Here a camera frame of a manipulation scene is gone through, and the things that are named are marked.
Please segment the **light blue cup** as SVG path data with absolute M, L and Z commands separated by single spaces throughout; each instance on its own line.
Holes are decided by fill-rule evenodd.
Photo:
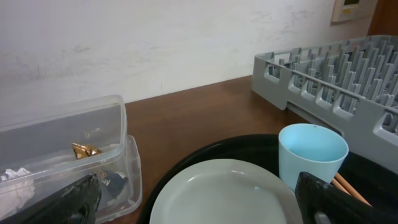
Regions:
M 301 172 L 331 183 L 349 153 L 338 133 L 315 124 L 284 127 L 278 135 L 279 177 L 292 190 Z

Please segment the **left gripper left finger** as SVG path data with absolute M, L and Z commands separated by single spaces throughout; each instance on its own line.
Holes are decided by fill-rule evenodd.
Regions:
M 100 181 L 96 175 L 89 174 L 1 220 L 1 224 L 94 224 L 100 200 Z

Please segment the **white tissue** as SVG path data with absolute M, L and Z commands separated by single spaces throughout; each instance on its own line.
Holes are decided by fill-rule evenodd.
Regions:
M 1 182 L 30 174 L 30 171 L 21 167 L 18 171 L 6 169 L 1 176 Z M 15 214 L 35 195 L 33 180 L 27 180 L 7 187 L 1 188 L 1 219 Z

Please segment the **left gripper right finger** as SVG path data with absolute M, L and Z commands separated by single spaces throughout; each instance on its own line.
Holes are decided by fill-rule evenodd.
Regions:
M 371 207 L 308 172 L 299 173 L 295 196 L 304 223 L 397 223 L 397 214 Z

